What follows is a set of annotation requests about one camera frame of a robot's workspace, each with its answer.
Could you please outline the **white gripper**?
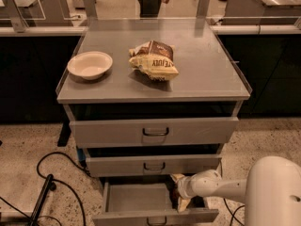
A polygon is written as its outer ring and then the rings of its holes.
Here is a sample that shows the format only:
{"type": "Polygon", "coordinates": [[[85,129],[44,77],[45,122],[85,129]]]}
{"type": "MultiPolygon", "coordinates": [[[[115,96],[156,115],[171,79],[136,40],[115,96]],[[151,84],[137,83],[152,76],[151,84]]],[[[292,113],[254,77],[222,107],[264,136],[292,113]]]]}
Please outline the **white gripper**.
{"type": "Polygon", "coordinates": [[[189,176],[184,176],[183,174],[171,174],[171,179],[174,183],[177,183],[178,192],[180,197],[178,198],[177,210],[179,213],[186,210],[190,203],[190,199],[196,196],[193,188],[191,187],[191,178],[189,176]]]}

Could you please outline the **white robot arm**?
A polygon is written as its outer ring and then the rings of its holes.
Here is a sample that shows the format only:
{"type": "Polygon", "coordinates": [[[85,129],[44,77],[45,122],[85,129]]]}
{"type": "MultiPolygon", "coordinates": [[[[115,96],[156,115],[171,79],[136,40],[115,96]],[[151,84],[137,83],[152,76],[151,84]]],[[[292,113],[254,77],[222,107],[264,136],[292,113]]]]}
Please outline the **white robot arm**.
{"type": "Polygon", "coordinates": [[[219,197],[245,206],[245,226],[301,226],[301,168],[286,158],[261,158],[245,179],[226,180],[214,169],[171,179],[179,212],[195,197],[219,197]]]}

